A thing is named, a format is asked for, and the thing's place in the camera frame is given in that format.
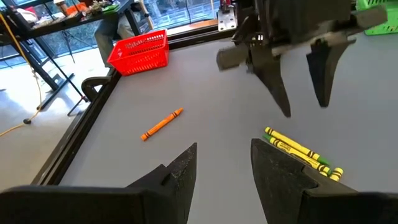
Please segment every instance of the red basket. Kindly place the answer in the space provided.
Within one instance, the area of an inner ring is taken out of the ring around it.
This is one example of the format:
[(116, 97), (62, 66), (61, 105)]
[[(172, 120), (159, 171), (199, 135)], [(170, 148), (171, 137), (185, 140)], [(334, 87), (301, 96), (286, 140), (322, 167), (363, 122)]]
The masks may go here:
[(168, 62), (166, 30), (120, 40), (108, 58), (108, 63), (124, 76), (164, 67)]

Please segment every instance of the orange crayon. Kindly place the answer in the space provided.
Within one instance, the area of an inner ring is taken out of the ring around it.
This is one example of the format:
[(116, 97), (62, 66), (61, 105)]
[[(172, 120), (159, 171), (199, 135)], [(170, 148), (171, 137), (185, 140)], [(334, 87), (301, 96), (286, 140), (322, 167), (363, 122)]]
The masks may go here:
[(160, 128), (163, 128), (163, 126), (165, 126), (167, 123), (169, 123), (170, 121), (172, 121), (174, 118), (176, 118), (178, 115), (180, 115), (180, 113), (182, 112), (182, 108), (174, 111), (173, 113), (171, 113), (170, 115), (168, 115), (165, 119), (163, 119), (163, 121), (159, 122), (158, 124), (156, 124), (153, 128), (151, 128), (150, 130), (148, 130), (147, 132), (145, 132), (142, 136), (141, 139), (143, 141), (145, 141), (146, 139), (148, 139), (149, 137), (151, 137), (153, 134), (155, 134)]

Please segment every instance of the crayon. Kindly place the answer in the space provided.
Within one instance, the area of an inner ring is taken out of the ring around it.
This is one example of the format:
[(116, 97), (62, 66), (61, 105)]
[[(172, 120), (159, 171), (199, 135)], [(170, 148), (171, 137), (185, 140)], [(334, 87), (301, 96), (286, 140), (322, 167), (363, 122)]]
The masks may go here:
[(265, 134), (262, 136), (263, 138), (265, 138), (266, 140), (268, 140), (272, 145), (276, 146), (278, 149), (285, 151), (286, 153), (290, 154), (291, 156), (297, 157), (298, 159), (300, 159), (301, 161), (305, 162), (306, 164), (308, 164), (309, 166), (311, 166), (312, 168), (316, 169), (317, 171), (320, 172), (325, 172), (327, 174), (330, 174), (330, 168), (320, 164), (318, 161), (309, 158), (308, 156), (306, 156), (305, 154), (302, 154), (301, 152), (299, 152), (298, 150), (290, 147), (289, 145), (287, 145), (286, 143), (282, 142), (279, 139), (276, 139), (268, 134)]
[(321, 175), (324, 175), (325, 177), (327, 177), (328, 176), (328, 174), (327, 173), (325, 173), (324, 171), (321, 171), (321, 172), (319, 172)]
[(153, 134), (155, 134), (160, 128), (163, 128), (167, 123), (169, 123), (171, 120), (173, 120), (174, 118), (176, 118), (178, 115), (180, 115), (180, 113), (182, 112), (182, 108), (174, 111), (173, 113), (171, 113), (170, 115), (168, 115), (165, 119), (163, 119), (163, 121), (159, 122), (158, 124), (156, 124), (153, 128), (151, 128), (150, 130), (148, 130), (147, 132), (145, 132), (142, 136), (141, 139), (143, 141), (146, 141), (149, 137), (151, 137)]
[(328, 166), (330, 164), (325, 158), (323, 158), (319, 154), (307, 149), (306, 147), (291, 140), (290, 138), (284, 136), (283, 134), (278, 133), (277, 131), (273, 130), (272, 128), (266, 127), (265, 131), (267, 134), (271, 135), (272, 137), (282, 140), (286, 144), (290, 145), (291, 147), (295, 148), (296, 150), (300, 151), (301, 153), (307, 155), (308, 157), (315, 159), (316, 161), (320, 162), (321, 164), (326, 165), (326, 166)]
[(343, 176), (343, 172), (344, 171), (342, 168), (336, 167), (334, 171), (330, 174), (329, 178), (338, 182)]

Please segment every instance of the gray table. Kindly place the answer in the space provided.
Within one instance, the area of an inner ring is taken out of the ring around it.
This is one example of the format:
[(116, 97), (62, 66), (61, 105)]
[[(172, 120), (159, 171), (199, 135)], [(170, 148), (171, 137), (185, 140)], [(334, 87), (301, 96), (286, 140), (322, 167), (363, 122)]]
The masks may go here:
[[(122, 77), (61, 185), (125, 187), (198, 143), (189, 223), (264, 223), (254, 185), (251, 138), (266, 126), (344, 168), (342, 183), (360, 191), (398, 192), (398, 35), (358, 36), (342, 56), (327, 109), (319, 107), (305, 54), (283, 56), (292, 117), (245, 66), (220, 73), (227, 41), (178, 49), (168, 67)], [(184, 112), (148, 141), (140, 135), (174, 110)]]

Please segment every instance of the green basket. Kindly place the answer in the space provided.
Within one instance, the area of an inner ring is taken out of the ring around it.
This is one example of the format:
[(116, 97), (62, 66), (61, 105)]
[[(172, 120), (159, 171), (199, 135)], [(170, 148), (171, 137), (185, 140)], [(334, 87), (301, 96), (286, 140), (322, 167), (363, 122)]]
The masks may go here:
[(369, 9), (380, 4), (386, 7), (387, 22), (366, 30), (366, 35), (393, 34), (398, 32), (398, 0), (357, 0), (356, 10)]

